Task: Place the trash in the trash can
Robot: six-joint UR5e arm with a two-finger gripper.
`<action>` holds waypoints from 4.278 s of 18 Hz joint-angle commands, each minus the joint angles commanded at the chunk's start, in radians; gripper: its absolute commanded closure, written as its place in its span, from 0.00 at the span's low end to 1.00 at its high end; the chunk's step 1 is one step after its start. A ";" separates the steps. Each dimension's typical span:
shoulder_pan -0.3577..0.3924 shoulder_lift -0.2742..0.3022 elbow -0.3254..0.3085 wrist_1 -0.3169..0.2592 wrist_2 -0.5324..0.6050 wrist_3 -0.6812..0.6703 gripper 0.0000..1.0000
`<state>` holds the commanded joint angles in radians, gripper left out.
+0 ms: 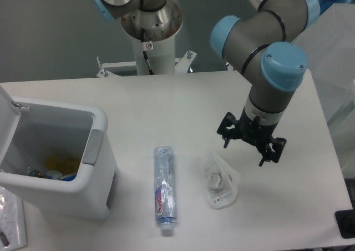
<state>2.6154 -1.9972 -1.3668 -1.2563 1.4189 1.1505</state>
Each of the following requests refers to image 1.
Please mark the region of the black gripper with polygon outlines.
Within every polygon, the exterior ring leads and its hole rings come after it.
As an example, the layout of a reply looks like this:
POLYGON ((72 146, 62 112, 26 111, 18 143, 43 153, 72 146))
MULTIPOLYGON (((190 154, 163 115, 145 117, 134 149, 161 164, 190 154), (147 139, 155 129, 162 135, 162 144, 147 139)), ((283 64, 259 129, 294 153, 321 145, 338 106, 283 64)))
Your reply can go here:
POLYGON ((273 138, 272 134, 278 123, 262 125, 260 122, 258 119, 256 121, 250 119, 244 109, 239 120, 232 113, 227 112, 216 132, 224 140, 224 148, 227 148, 230 140, 239 139, 240 130, 241 139, 255 146, 262 155, 259 167, 263 166, 264 162, 278 163, 287 140, 280 137, 273 138))

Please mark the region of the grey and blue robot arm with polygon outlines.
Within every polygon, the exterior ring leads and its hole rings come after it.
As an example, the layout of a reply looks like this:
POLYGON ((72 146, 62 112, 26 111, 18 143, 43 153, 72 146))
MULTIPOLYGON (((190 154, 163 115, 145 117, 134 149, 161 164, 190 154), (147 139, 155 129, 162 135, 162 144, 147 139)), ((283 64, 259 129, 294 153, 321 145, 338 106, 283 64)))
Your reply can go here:
MULTIPOLYGON (((217 133, 225 143, 240 139, 257 148, 261 162, 280 160, 286 145, 277 127, 308 67, 292 41, 314 24, 318 0, 249 0, 256 15, 243 21, 226 16, 212 29, 210 44, 250 84, 240 118, 227 113, 217 133)), ((120 20, 133 41, 139 75, 175 72, 175 36, 182 12, 171 0, 93 0, 107 21, 120 20)))

